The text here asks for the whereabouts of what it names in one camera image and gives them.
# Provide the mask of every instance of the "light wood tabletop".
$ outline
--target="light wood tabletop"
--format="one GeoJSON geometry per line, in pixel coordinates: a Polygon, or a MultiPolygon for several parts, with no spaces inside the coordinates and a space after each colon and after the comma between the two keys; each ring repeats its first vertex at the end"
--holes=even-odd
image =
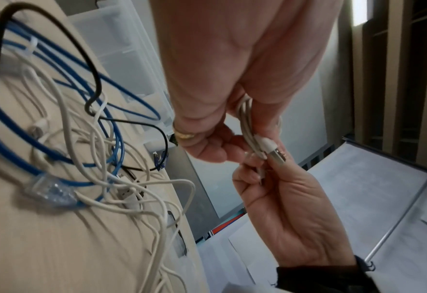
{"type": "MultiPolygon", "coordinates": [[[[85,45],[73,26],[67,21],[54,0],[31,0],[61,20],[66,27],[84,45],[95,62],[98,70],[105,72],[92,51],[85,45]]],[[[0,0],[0,10],[9,1],[0,0]]],[[[33,12],[26,12],[27,24],[60,44],[76,56],[79,56],[72,43],[47,19],[33,12]]],[[[5,38],[27,44],[12,33],[5,38]]],[[[58,74],[46,64],[38,61],[51,76],[58,74]]],[[[89,73],[79,72],[88,80],[89,73]]],[[[120,93],[111,86],[103,88],[109,101],[123,106],[120,93]]],[[[74,97],[72,91],[65,95],[74,97]]],[[[45,101],[52,114],[52,128],[61,127],[59,109],[53,103],[45,101]]],[[[26,129],[40,118],[38,110],[29,101],[28,94],[20,79],[0,73],[0,107],[26,129]]],[[[86,117],[82,106],[77,104],[76,111],[86,117]]],[[[114,117],[125,118],[111,110],[114,117]]],[[[138,145],[139,137],[133,126],[121,124],[119,128],[126,141],[138,145]]],[[[0,140],[25,160],[31,161],[32,147],[21,140],[0,122],[0,140]]],[[[151,158],[140,144],[139,150],[151,158]]],[[[83,160],[92,162],[89,146],[79,146],[83,160]]],[[[55,163],[51,173],[65,178],[85,181],[85,178],[73,166],[55,163]]],[[[0,156],[0,292],[136,292],[139,288],[150,259],[149,250],[153,240],[152,233],[137,220],[95,208],[76,211],[57,211],[46,209],[22,195],[24,184],[32,179],[30,174],[17,168],[0,156]]],[[[160,186],[164,199],[180,204],[171,185],[160,186]]],[[[81,188],[89,197],[100,193],[96,187],[81,188]]],[[[205,275],[200,262],[188,222],[184,217],[180,224],[188,256],[194,264],[199,292],[207,292],[205,275]]],[[[167,267],[176,271],[171,263],[167,267]]],[[[170,277],[167,291],[182,292],[180,282],[170,277]]]]}

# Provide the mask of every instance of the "fluorescent light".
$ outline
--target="fluorescent light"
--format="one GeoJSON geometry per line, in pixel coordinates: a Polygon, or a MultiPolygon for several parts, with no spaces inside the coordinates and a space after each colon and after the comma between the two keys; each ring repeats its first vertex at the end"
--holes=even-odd
{"type": "Polygon", "coordinates": [[[352,24],[354,27],[368,21],[367,0],[352,0],[352,24]]]}

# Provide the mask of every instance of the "person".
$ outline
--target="person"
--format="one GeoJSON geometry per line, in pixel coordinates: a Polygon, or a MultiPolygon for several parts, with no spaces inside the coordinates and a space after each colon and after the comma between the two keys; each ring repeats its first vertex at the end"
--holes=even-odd
{"type": "Polygon", "coordinates": [[[247,93],[253,131],[279,142],[279,117],[315,73],[342,3],[151,0],[177,141],[195,158],[240,163],[234,185],[278,261],[277,287],[294,293],[378,289],[318,181],[282,144],[282,166],[246,156],[224,120],[247,93]]]}

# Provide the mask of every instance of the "clear plastic bin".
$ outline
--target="clear plastic bin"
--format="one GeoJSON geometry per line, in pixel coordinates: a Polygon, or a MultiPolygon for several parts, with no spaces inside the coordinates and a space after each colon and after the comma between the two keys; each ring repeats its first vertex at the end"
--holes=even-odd
{"type": "MultiPolygon", "coordinates": [[[[130,92],[153,106],[160,114],[160,121],[153,121],[125,113],[132,121],[155,124],[167,135],[173,133],[174,113],[169,102],[162,65],[147,36],[141,20],[133,7],[121,1],[107,1],[105,7],[72,15],[70,22],[82,35],[98,57],[109,76],[130,92]]],[[[138,101],[122,93],[127,105],[134,112],[154,117],[138,101]]],[[[144,140],[160,140],[156,129],[144,127],[144,140]]]]}

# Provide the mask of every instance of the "clear plastic connector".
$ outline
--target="clear plastic connector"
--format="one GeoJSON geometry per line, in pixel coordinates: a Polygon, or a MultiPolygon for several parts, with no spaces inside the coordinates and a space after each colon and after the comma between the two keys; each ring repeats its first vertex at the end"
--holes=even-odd
{"type": "Polygon", "coordinates": [[[47,173],[33,178],[24,192],[33,199],[55,208],[75,206],[78,202],[72,188],[47,173]]]}

